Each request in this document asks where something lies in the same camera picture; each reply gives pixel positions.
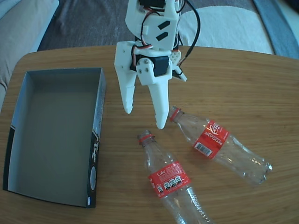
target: sofa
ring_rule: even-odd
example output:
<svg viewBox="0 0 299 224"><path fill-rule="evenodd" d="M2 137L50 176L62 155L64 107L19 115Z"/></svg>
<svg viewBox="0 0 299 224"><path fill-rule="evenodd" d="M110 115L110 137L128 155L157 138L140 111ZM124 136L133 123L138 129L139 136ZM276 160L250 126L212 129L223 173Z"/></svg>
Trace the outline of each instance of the sofa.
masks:
<svg viewBox="0 0 299 224"><path fill-rule="evenodd" d="M0 108L17 62L36 52L58 0L0 0Z"/></svg>

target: coca-cola bottle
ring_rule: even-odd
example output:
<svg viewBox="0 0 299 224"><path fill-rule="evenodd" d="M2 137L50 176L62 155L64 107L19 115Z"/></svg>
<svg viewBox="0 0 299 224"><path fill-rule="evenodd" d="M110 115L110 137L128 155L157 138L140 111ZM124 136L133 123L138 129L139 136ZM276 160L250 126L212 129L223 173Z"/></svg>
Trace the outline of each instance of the coca-cola bottle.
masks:
<svg viewBox="0 0 299 224"><path fill-rule="evenodd" d="M196 150L235 171L248 183L263 183L266 175L272 171L272 165L247 149L215 121L184 113L175 106L170 108L169 118L178 125Z"/></svg>
<svg viewBox="0 0 299 224"><path fill-rule="evenodd" d="M198 202L191 181L177 158L163 150L148 130L138 135L138 139L145 152L148 178L177 224L213 224Z"/></svg>

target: wooden table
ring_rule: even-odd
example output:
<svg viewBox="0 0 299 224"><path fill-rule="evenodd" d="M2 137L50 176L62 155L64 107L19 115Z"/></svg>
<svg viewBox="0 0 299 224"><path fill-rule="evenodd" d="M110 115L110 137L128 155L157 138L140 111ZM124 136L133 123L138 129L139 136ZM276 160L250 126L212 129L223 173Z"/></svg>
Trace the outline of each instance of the wooden table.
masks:
<svg viewBox="0 0 299 224"><path fill-rule="evenodd" d="M257 188L192 149L171 123L155 124L147 87L137 81L134 108L123 110L114 70L115 46L26 55L17 64L0 116L1 184L8 131L25 71L103 67L107 95L102 123L97 208L43 202L0 191L0 223L175 223L155 195L136 136L150 129L181 161L201 204L217 224L299 223L299 61L245 51L195 48L183 65L187 83L171 80L170 104L209 116L273 165Z"/></svg>

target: red label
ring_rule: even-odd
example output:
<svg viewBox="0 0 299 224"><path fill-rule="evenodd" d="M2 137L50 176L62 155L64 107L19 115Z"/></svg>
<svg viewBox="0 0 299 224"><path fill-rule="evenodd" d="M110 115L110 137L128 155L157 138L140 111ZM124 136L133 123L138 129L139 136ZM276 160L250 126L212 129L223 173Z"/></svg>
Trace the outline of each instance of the red label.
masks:
<svg viewBox="0 0 299 224"><path fill-rule="evenodd" d="M165 197L170 193L191 183L179 162L174 162L148 177L158 197Z"/></svg>
<svg viewBox="0 0 299 224"><path fill-rule="evenodd" d="M222 148L228 136L229 132L225 128L211 120L193 147L212 159Z"/></svg>

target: cardboard box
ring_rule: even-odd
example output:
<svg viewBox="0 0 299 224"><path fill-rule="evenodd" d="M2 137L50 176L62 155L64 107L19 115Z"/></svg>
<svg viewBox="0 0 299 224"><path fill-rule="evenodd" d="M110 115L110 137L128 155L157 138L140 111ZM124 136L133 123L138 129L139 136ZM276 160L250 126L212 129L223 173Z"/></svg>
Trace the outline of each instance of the cardboard box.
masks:
<svg viewBox="0 0 299 224"><path fill-rule="evenodd" d="M94 208L105 89L101 68L27 72L9 133L3 189Z"/></svg>

